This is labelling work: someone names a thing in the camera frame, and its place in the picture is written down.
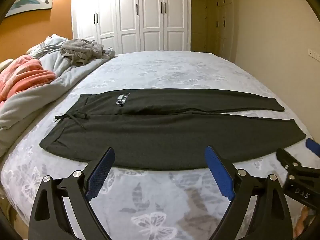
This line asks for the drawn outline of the person right hand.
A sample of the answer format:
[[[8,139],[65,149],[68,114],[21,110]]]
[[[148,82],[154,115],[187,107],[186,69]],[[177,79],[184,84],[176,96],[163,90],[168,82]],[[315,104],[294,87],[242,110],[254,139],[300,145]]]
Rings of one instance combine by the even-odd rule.
[[[307,206],[304,206],[301,210],[300,217],[297,220],[296,226],[293,230],[294,238],[297,238],[298,236],[300,236],[305,230],[305,228],[307,228],[312,223],[314,218],[315,218],[315,214],[313,210],[311,210]]]

